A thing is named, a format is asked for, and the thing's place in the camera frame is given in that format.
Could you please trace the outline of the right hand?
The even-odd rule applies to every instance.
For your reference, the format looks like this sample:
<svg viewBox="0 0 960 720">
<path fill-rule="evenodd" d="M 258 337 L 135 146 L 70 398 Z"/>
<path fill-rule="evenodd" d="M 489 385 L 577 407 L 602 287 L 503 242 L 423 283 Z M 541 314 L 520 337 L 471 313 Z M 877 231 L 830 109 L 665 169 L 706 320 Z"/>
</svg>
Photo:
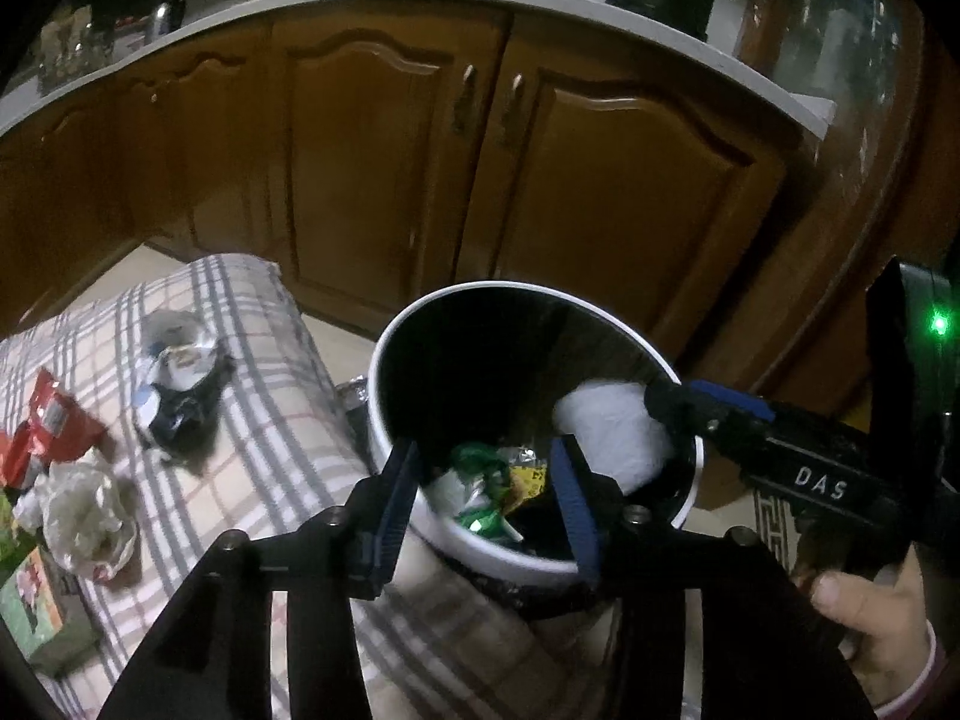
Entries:
<svg viewBox="0 0 960 720">
<path fill-rule="evenodd" d="M 892 585 L 825 571 L 812 577 L 809 598 L 828 621 L 859 635 L 846 660 L 875 717 L 910 718 L 946 664 L 916 548 L 908 548 Z"/>
</svg>

